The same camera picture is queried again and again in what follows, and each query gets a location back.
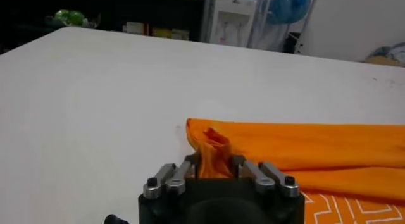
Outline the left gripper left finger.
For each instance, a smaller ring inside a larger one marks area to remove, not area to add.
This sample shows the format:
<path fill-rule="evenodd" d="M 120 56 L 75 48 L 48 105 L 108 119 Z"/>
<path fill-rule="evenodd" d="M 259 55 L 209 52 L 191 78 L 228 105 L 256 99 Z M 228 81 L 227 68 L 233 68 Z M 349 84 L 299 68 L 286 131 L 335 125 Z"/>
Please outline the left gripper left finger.
<path fill-rule="evenodd" d="M 163 195 L 163 192 L 183 194 L 186 189 L 186 180 L 198 178 L 199 162 L 200 155 L 194 153 L 186 155 L 179 166 L 175 163 L 164 164 L 157 174 L 148 178 L 143 185 L 143 197 L 157 199 Z"/>

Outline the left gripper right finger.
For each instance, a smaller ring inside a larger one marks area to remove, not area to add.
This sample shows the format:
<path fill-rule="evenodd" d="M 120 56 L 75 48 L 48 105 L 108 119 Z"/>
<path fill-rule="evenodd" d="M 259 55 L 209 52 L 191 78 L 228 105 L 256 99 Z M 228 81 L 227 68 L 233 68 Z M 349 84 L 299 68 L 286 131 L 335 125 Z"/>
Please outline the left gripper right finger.
<path fill-rule="evenodd" d="M 300 196 L 300 187 L 295 178 L 282 173 L 270 162 L 256 164 L 243 155 L 233 155 L 232 173 L 237 179 L 250 179 L 256 192 L 260 194 L 276 190 L 284 197 Z"/>

